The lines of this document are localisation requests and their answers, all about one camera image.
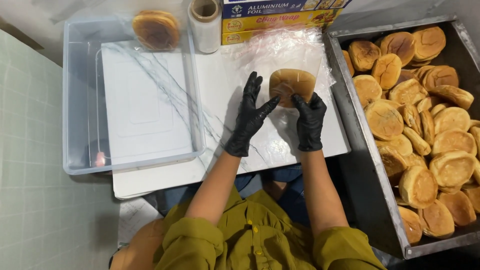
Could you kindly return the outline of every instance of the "forearm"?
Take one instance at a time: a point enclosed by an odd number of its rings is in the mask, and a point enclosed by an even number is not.
[[[300,160],[313,236],[331,227],[348,227],[342,202],[328,173],[323,151],[302,152]]]
[[[186,218],[204,218],[216,226],[237,175],[240,158],[223,151],[192,199]]]

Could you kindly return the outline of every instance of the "light green tiled wall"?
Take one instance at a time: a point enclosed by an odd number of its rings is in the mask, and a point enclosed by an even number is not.
[[[107,269],[119,205],[109,180],[61,161],[62,68],[0,30],[0,269]]]

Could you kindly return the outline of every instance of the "blue jeans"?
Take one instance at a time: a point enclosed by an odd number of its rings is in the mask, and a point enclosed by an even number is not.
[[[303,175],[300,164],[268,169],[260,172],[239,174],[235,178],[234,185],[240,192],[250,180],[259,173],[262,179],[288,183],[282,197],[277,201],[278,205],[288,214],[294,222],[310,227],[305,198],[303,196]],[[195,195],[202,183],[194,183],[164,190],[167,209],[181,203]]]

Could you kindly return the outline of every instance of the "hand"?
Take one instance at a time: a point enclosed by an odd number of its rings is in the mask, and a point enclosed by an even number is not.
[[[297,133],[300,141],[299,150],[311,152],[322,149],[323,145],[320,141],[320,135],[322,134],[324,116],[327,111],[324,101],[314,92],[309,104],[297,94],[292,95],[292,102],[300,112],[300,117],[297,121]]]
[[[261,76],[257,77],[257,72],[254,71],[250,74],[243,89],[243,97],[239,106],[235,129],[225,144],[225,151],[232,156],[248,157],[250,139],[262,127],[267,115],[280,102],[280,97],[274,97],[259,109],[255,108],[262,81],[263,78]]]

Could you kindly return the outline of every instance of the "olive green shirt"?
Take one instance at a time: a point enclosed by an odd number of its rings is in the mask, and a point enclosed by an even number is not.
[[[165,217],[155,270],[385,269],[362,231],[334,227],[313,239],[264,190],[242,200],[234,187],[217,227],[184,218],[189,203]]]

